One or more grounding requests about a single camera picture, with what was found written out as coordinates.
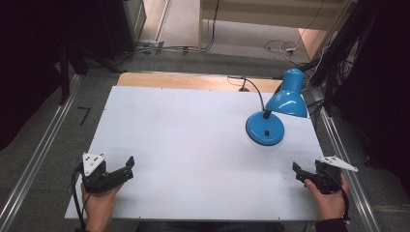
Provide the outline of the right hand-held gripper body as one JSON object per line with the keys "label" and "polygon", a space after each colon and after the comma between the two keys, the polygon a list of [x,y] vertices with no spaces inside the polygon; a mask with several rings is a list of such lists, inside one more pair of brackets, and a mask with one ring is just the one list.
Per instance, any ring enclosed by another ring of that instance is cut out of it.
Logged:
{"label": "right hand-held gripper body", "polygon": [[321,193],[331,194],[341,188],[341,170],[358,172],[356,166],[336,157],[323,157],[315,161],[316,173],[319,175],[319,183],[316,185]]}

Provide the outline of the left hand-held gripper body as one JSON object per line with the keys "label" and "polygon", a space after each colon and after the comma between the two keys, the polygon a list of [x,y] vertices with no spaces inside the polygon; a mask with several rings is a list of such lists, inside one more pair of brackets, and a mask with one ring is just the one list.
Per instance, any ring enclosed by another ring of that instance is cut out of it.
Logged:
{"label": "left hand-held gripper body", "polygon": [[93,155],[84,153],[82,156],[82,184],[89,193],[103,193],[108,172],[104,154]]}

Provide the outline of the person's right hand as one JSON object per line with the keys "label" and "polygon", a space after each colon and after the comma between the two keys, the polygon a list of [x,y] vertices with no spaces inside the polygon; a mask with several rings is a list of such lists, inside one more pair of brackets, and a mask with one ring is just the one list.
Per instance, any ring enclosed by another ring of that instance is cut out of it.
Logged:
{"label": "person's right hand", "polygon": [[319,218],[321,220],[343,218],[345,212],[345,197],[349,187],[343,174],[340,174],[341,190],[333,194],[322,194],[315,184],[305,180],[305,185],[315,200]]}

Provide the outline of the person's left hand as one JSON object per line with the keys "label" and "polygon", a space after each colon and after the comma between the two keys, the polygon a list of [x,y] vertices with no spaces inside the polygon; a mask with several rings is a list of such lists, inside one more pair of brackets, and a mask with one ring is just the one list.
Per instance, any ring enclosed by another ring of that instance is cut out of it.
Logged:
{"label": "person's left hand", "polygon": [[86,212],[86,232],[106,232],[109,228],[115,197],[121,186],[101,194],[91,194],[81,187],[82,201]]}

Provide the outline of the blue desk lamp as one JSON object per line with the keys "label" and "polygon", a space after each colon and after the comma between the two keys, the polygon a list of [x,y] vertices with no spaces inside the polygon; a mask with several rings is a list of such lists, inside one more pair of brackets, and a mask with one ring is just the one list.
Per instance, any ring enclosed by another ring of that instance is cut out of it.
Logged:
{"label": "blue desk lamp", "polygon": [[299,69],[290,69],[283,75],[279,91],[272,95],[264,108],[253,113],[246,121],[246,132],[251,140],[263,146],[274,146],[284,137],[284,124],[275,115],[282,113],[306,118],[308,110],[301,95],[304,74]]}

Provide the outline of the black metal stand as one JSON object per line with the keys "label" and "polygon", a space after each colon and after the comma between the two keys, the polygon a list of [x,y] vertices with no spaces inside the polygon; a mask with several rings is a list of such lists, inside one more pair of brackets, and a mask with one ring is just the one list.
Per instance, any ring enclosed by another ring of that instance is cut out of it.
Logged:
{"label": "black metal stand", "polygon": [[61,74],[61,100],[63,105],[70,96],[70,79],[69,79],[69,60],[67,57],[66,47],[63,43],[59,47],[60,56],[60,74]]}

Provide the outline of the grey power strip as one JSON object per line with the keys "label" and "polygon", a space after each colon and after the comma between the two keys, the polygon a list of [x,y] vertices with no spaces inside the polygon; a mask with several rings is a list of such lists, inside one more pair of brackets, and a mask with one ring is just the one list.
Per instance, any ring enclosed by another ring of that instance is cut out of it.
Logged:
{"label": "grey power strip", "polygon": [[164,41],[148,41],[148,42],[138,42],[136,44],[136,47],[138,49],[142,49],[142,48],[158,48],[158,47],[163,47]]}

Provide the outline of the dark cabinet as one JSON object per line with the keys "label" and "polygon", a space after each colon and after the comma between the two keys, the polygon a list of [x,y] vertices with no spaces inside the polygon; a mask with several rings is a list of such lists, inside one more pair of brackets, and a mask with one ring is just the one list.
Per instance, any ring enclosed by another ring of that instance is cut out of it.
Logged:
{"label": "dark cabinet", "polygon": [[100,0],[108,45],[106,58],[134,52],[147,15],[143,0]]}

